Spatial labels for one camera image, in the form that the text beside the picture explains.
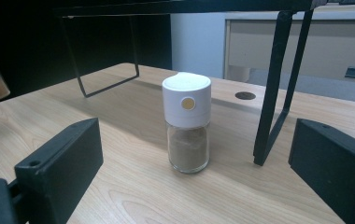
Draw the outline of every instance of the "dark background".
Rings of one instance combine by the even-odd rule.
[[[54,8],[127,2],[0,1],[0,73],[11,90],[6,99],[75,77]],[[171,69],[169,15],[135,16],[135,20],[139,64]],[[134,62],[128,17],[64,19],[64,24],[82,75],[117,63]]]

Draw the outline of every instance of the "orange button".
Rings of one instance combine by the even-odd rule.
[[[181,101],[181,106],[187,110],[191,110],[195,107],[195,101],[192,98],[184,98]]]

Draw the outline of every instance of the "black bracket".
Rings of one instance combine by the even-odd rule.
[[[67,17],[69,20],[72,20],[74,19],[74,17]],[[70,56],[70,61],[73,65],[73,69],[74,69],[74,73],[76,75],[76,78],[78,79],[78,84],[79,84],[79,87],[81,89],[81,92],[82,94],[84,95],[84,97],[88,98],[88,97],[91,97],[91,96],[94,96],[102,91],[107,91],[107,90],[110,90],[114,87],[117,87],[117,86],[120,86],[121,84],[125,83],[125,82],[128,82],[128,81],[131,81],[137,77],[139,77],[139,63],[138,63],[138,56],[137,56],[137,52],[138,52],[138,41],[137,41],[137,22],[136,22],[136,18],[133,17],[133,16],[130,16],[129,17],[129,23],[130,23],[130,27],[131,27],[131,37],[132,37],[132,46],[133,46],[133,54],[134,54],[134,62],[135,62],[135,71],[136,71],[136,74],[133,76],[133,77],[128,77],[120,82],[117,82],[117,83],[114,83],[110,86],[107,86],[107,87],[104,87],[103,89],[101,90],[98,90],[98,91],[94,91],[94,92],[90,92],[90,93],[87,93],[85,91],[85,88],[84,88],[84,84],[82,83],[82,80],[81,80],[81,74],[79,73],[78,71],[78,65],[76,63],[76,57],[75,57],[75,54],[73,53],[73,49],[71,47],[71,44],[70,44],[70,41],[69,41],[69,37],[68,37],[68,34],[67,34],[67,31],[66,31],[66,28],[64,26],[64,18],[60,18],[59,19],[60,21],[60,24],[61,24],[61,27],[62,27],[62,31],[63,31],[63,34],[64,34],[64,41],[67,45],[67,49],[68,49],[68,52],[69,52],[69,56]]]
[[[337,215],[355,223],[355,138],[298,119],[289,164]]]
[[[70,125],[0,178],[0,223],[66,223],[102,163],[98,119]]]
[[[303,59],[306,38],[308,37],[308,31],[312,21],[313,12],[313,9],[305,12],[299,41],[297,44],[297,50],[294,57],[293,68],[291,70],[291,79],[289,81],[285,104],[283,106],[282,112],[277,118],[277,122],[271,130],[271,124],[277,103],[280,73],[282,70],[282,63],[285,56],[286,46],[288,44],[289,33],[291,30],[291,21],[294,12],[281,11],[277,16],[277,27],[274,35],[274,43],[271,53],[270,68],[265,89],[262,114],[260,116],[259,128],[257,130],[256,141],[253,150],[253,156],[255,157],[254,163],[258,165],[263,165],[267,159],[273,144],[277,140],[277,136],[279,135],[285,118],[288,116],[291,109],[291,100],[293,98],[301,61]]]

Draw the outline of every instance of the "ground spice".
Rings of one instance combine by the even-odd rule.
[[[207,125],[195,129],[168,127],[169,160],[182,173],[195,173],[209,161]]]

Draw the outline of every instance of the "black metal leg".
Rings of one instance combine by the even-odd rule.
[[[107,90],[109,90],[111,88],[114,88],[114,87],[119,86],[119,85],[121,85],[121,84],[123,84],[125,82],[128,82],[130,80],[133,80],[133,79],[139,77],[139,64],[138,64],[138,56],[137,56],[137,52],[138,52],[138,50],[137,50],[137,30],[136,30],[135,18],[133,18],[132,16],[129,17],[129,22],[130,22],[130,26],[131,26],[132,45],[133,45],[133,52],[134,52],[134,62],[135,62],[136,75],[134,75],[133,77],[128,77],[128,78],[124,79],[123,81],[114,83],[114,84],[112,84],[110,86],[107,86],[107,87],[101,89],[101,90],[94,91],[94,92],[91,92],[91,93],[87,93],[85,91],[84,85],[82,83],[81,75],[79,74],[79,71],[78,71],[76,58],[75,58],[75,55],[73,53],[72,47],[70,45],[70,41],[69,41],[69,38],[68,38],[68,35],[67,35],[66,28],[64,27],[64,19],[60,18],[60,24],[61,24],[63,35],[64,35],[64,40],[66,42],[66,45],[67,45],[67,48],[68,48],[68,51],[69,51],[70,60],[71,60],[71,63],[73,65],[73,69],[74,69],[75,75],[76,75],[76,77],[78,79],[79,87],[80,87],[81,92],[84,95],[84,97],[88,98],[88,97],[94,96],[94,95],[96,95],[96,94],[98,94],[98,93],[100,93],[102,91],[107,91]]]
[[[300,65],[303,59],[306,38],[308,37],[309,26],[312,21],[312,14],[314,9],[309,10],[305,13],[303,18],[303,24],[300,31],[299,42],[297,43],[296,55],[294,57],[293,68],[291,70],[291,79],[289,80],[288,91],[286,93],[285,104],[283,110],[291,109],[291,100],[293,99],[294,89],[296,88],[297,78],[299,76]]]
[[[264,96],[263,109],[259,123],[259,129],[256,136],[255,147],[253,150],[253,155],[255,156],[254,162],[258,165],[263,165],[267,156],[275,143],[277,136],[282,128],[282,125],[285,121],[285,118],[289,114],[289,110],[291,108],[291,100],[294,94],[294,89],[296,86],[301,61],[303,59],[303,54],[305,50],[305,42],[308,37],[309,26],[312,20],[313,10],[309,10],[305,13],[305,17],[303,20],[302,28],[300,31],[300,37],[297,44],[296,55],[294,57],[293,68],[291,70],[291,79],[289,81],[289,87],[287,91],[287,95],[285,98],[285,104],[283,106],[283,110],[277,118],[277,122],[274,125],[272,131],[270,132],[271,123],[273,120],[275,105],[277,102],[277,89],[279,87],[280,81],[280,72],[282,68],[283,56],[286,49],[287,39],[289,38],[289,31],[291,27],[291,19],[290,21],[285,21],[281,19],[281,13],[278,15],[277,19],[277,27],[276,33],[274,36],[274,46],[271,54],[271,62],[270,62],[270,71],[267,79],[267,86]],[[286,32],[288,37],[286,36],[277,36],[278,32]],[[276,49],[276,44],[280,45],[280,49]]]
[[[253,155],[254,163],[263,165],[268,156],[271,123],[277,102],[277,92],[279,89],[280,73],[282,70],[283,58],[288,44],[291,31],[291,21],[294,12],[281,11],[277,16],[277,26],[274,34],[271,61],[268,72],[267,85],[265,89],[262,114],[260,116],[259,128],[257,130]]]

